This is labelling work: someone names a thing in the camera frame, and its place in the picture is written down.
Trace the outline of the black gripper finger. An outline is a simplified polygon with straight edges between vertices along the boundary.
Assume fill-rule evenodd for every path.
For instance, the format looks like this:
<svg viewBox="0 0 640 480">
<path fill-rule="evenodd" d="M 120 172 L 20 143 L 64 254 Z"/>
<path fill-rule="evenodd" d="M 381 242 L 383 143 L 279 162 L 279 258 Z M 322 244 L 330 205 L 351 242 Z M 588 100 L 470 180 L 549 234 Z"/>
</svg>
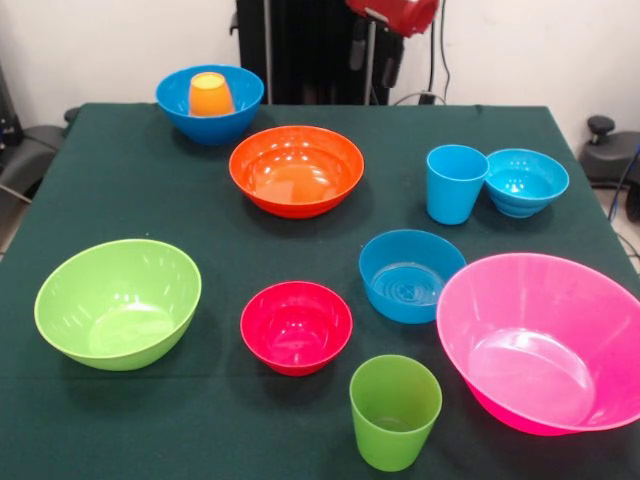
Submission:
<svg viewBox="0 0 640 480">
<path fill-rule="evenodd" d="M 351 47 L 349 53 L 349 69 L 359 71 L 362 69 L 367 49 L 367 21 L 358 18 L 353 25 Z"/>
<path fill-rule="evenodd" d="M 391 30 L 384 32 L 385 46 L 383 48 L 383 73 L 381 85 L 384 88 L 394 88 L 397 83 L 403 57 L 403 37 Z"/>
</svg>

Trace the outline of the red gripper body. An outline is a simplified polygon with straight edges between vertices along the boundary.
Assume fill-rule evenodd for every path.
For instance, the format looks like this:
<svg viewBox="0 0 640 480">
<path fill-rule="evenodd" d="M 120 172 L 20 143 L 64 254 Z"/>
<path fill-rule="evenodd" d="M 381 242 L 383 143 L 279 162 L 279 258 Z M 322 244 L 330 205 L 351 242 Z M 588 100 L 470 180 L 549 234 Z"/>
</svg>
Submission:
<svg viewBox="0 0 640 480">
<path fill-rule="evenodd" d="M 404 38 L 424 33 L 439 8 L 438 0 L 347 0 L 346 4 Z"/>
</svg>

